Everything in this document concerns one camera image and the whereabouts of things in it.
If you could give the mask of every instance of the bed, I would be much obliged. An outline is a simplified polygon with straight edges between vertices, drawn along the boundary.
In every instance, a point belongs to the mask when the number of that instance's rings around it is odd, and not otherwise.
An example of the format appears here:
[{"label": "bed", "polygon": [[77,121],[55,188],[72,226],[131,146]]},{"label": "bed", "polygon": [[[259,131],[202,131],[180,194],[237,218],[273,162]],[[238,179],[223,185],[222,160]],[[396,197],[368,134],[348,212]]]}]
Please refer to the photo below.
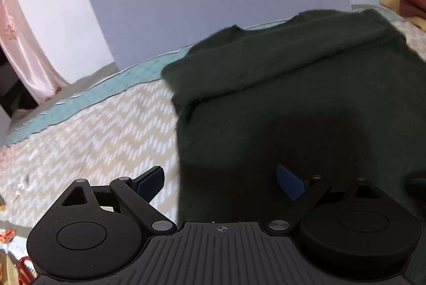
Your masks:
[{"label": "bed", "polygon": [[[408,45],[426,61],[426,33],[389,10],[378,12],[405,34]],[[188,49],[129,67],[12,130],[0,152],[0,193],[6,201],[0,229],[17,228],[18,237],[9,245],[17,257],[26,255],[31,228],[76,178],[105,185],[161,165],[165,185],[151,204],[176,222],[177,117],[160,72]]]}]

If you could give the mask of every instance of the ridged black surface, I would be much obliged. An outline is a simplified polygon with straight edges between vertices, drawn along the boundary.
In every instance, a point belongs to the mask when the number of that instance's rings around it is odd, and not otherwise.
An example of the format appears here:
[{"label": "ridged black surface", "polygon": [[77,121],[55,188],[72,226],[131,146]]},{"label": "ridged black surface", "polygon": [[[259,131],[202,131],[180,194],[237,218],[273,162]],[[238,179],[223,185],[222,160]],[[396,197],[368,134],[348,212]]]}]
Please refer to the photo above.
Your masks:
[{"label": "ridged black surface", "polygon": [[[171,235],[151,239],[132,265],[84,282],[100,285],[325,285],[357,284],[326,275],[309,264],[287,237],[271,237],[257,223],[187,223]],[[34,285],[72,284],[46,276]],[[370,283],[409,285],[402,276]]]}]

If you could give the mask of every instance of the metal pivot screw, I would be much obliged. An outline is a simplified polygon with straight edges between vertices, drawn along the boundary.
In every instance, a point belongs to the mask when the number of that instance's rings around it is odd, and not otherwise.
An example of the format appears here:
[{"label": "metal pivot screw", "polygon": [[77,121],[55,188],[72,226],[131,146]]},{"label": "metal pivot screw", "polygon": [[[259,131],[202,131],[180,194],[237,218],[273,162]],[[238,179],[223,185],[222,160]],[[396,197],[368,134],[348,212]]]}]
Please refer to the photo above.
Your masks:
[{"label": "metal pivot screw", "polygon": [[269,223],[269,227],[272,230],[284,231],[290,227],[290,224],[285,220],[274,220]]},{"label": "metal pivot screw", "polygon": [[153,223],[153,229],[156,231],[167,231],[173,227],[173,224],[167,220],[159,220]]}]

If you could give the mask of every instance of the circular cap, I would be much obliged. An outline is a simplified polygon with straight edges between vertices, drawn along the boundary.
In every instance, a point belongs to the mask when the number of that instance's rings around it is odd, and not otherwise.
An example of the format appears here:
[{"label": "circular cap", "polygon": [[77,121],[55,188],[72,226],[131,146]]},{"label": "circular cap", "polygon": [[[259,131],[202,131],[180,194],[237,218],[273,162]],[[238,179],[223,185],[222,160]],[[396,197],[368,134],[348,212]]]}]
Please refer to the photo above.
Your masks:
[{"label": "circular cap", "polygon": [[103,226],[92,222],[77,222],[60,230],[57,239],[67,249],[87,250],[101,244],[106,237],[107,231]]},{"label": "circular cap", "polygon": [[285,220],[274,220],[269,223],[272,230],[283,231],[290,227],[290,224]]},{"label": "circular cap", "polygon": [[405,260],[420,238],[420,224],[389,197],[352,198],[305,214],[299,236],[312,255],[346,269],[386,269]]},{"label": "circular cap", "polygon": [[337,219],[343,227],[356,232],[379,232],[389,225],[387,217],[369,210],[351,210],[339,215]]},{"label": "circular cap", "polygon": [[167,231],[173,227],[173,224],[167,220],[159,220],[153,223],[153,229],[157,231]]}]

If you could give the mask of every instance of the blue gripper pad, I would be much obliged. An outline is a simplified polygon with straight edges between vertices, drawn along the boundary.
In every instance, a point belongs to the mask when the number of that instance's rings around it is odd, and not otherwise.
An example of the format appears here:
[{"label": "blue gripper pad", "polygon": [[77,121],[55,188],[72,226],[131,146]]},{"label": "blue gripper pad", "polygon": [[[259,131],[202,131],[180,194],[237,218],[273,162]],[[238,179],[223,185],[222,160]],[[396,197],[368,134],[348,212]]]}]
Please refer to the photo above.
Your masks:
[{"label": "blue gripper pad", "polygon": [[297,200],[306,191],[305,182],[282,165],[276,167],[276,180],[291,201]]}]

